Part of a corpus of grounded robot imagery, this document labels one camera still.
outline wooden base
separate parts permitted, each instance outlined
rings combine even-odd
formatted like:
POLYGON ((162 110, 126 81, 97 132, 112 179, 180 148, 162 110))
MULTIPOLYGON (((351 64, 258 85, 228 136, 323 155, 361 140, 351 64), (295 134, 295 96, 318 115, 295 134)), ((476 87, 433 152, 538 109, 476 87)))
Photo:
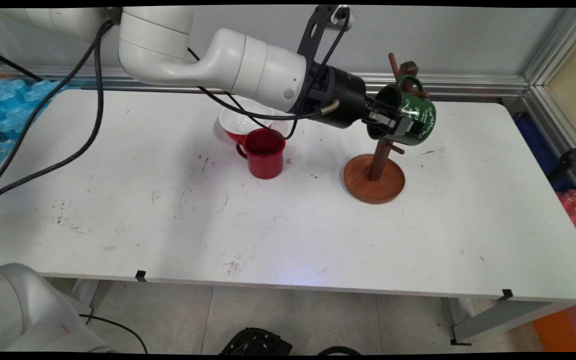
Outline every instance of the wooden base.
POLYGON ((386 159, 378 180, 368 179, 368 170, 373 162, 372 153, 355 156, 343 169, 343 182, 350 194, 368 204, 385 204, 402 192, 406 185, 404 171, 391 159, 386 159))

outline table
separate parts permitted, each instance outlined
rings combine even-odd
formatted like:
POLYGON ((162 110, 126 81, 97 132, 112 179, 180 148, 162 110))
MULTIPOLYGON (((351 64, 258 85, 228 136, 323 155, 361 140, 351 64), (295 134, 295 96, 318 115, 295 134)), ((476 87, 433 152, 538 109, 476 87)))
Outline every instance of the table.
MULTIPOLYGON (((59 94, 0 187, 78 150, 96 97, 59 94)), ((346 162, 375 150, 360 121, 300 121, 282 173, 260 180, 207 96, 106 91, 86 153, 0 196, 0 265, 92 280, 137 281, 144 271, 139 280, 151 282, 450 297, 458 342, 576 304, 576 230, 506 109, 435 105, 432 136, 390 155, 405 189, 369 205, 343 185, 346 162), (503 290, 512 294, 503 306, 474 316, 467 299, 503 290)))

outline red mug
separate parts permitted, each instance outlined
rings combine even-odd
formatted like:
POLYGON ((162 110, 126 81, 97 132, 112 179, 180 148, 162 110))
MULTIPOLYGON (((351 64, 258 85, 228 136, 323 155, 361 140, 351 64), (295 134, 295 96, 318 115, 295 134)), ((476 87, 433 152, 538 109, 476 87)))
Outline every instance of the red mug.
POLYGON ((239 155, 247 159, 250 173, 259 179, 272 179, 284 168, 286 141, 270 133, 270 130, 252 130, 236 147, 239 155))

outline metal table leg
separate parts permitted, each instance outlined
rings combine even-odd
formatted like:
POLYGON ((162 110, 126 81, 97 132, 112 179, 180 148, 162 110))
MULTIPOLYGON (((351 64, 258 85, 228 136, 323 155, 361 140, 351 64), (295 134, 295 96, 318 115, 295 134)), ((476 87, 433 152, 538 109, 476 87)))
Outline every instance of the metal table leg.
MULTIPOLYGON (((87 278, 78 278, 70 294, 64 294, 64 298, 72 305, 75 310, 80 314, 92 315, 92 299, 95 296, 99 280, 90 280, 87 278)), ((82 317, 82 321, 87 324, 90 319, 82 317)))
POLYGON ((502 333, 570 306, 573 304, 505 300, 474 314, 470 299, 451 298, 450 308, 455 321, 452 327, 454 341, 457 344, 470 344, 474 338, 502 333))

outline tile floor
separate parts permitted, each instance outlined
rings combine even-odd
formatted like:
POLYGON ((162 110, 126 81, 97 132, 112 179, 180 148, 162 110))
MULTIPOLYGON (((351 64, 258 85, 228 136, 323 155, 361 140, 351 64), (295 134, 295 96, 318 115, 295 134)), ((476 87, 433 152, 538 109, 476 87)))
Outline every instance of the tile floor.
MULTIPOLYGON (((49 281, 64 292, 75 282, 49 281)), ((448 303, 421 296, 102 281, 92 306, 94 315, 137 332, 153 354, 218 354, 246 327, 281 336, 293 346, 290 355, 331 346, 365 355, 544 351, 532 323, 451 346, 448 303)), ((88 326, 119 352, 142 351, 121 328, 96 320, 88 326)))

